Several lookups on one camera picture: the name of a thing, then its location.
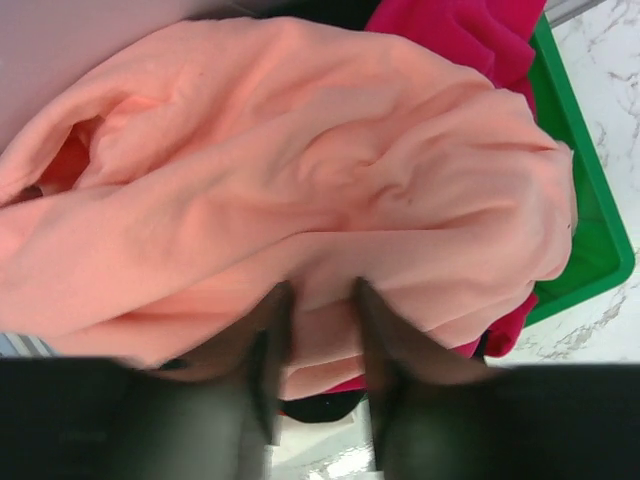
salmon fabric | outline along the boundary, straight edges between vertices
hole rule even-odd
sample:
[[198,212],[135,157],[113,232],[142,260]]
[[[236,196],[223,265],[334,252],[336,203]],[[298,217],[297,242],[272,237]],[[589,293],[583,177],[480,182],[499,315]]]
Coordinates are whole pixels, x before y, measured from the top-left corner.
[[561,273],[575,222],[571,152],[521,96],[295,19],[182,22],[118,53],[10,144],[0,203],[1,330],[153,367],[290,279],[284,398],[361,373],[354,277],[456,347]]

peach towel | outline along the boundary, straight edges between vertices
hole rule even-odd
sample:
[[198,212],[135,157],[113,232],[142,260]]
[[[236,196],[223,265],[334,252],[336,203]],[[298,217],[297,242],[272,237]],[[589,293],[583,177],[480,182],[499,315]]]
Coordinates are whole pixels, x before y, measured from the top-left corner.
[[283,397],[360,372],[364,275],[447,347],[556,277],[571,152],[519,95],[399,37],[182,22],[95,68],[0,157],[0,330],[154,366],[297,289]]

pink towel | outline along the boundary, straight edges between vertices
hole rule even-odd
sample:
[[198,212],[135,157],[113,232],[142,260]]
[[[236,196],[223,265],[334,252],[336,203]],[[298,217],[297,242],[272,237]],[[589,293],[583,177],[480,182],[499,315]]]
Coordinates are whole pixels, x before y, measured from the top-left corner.
[[383,0],[370,32],[413,40],[458,65],[475,68],[496,87],[523,94],[535,112],[527,78],[535,52],[529,39],[545,0]]
[[518,95],[407,40],[183,22],[62,93],[0,157],[0,329],[156,366],[297,290],[284,398],[361,372],[364,275],[447,347],[555,278],[571,152]]

green basket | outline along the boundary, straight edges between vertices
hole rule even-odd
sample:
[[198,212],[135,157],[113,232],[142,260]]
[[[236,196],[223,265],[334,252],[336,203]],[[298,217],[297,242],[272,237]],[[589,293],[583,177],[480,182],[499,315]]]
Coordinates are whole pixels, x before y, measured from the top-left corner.
[[536,97],[538,123],[574,150],[579,222],[566,270],[558,279],[536,285],[540,302],[529,315],[527,325],[623,283],[635,265],[633,248],[546,19],[538,24],[531,44],[536,60],[529,78]]

cloth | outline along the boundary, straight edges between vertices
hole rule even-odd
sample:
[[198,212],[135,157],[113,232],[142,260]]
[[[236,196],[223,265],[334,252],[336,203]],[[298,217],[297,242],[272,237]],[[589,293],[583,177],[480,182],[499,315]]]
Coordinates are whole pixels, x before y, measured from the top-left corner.
[[284,399],[361,373],[367,277],[442,345],[557,277],[571,152],[519,95],[405,39],[182,22],[62,93],[0,157],[0,329],[161,365],[288,278]]
[[521,93],[535,112],[527,77],[529,39],[545,0],[383,0],[367,31],[402,35],[458,65],[475,68],[498,88]]

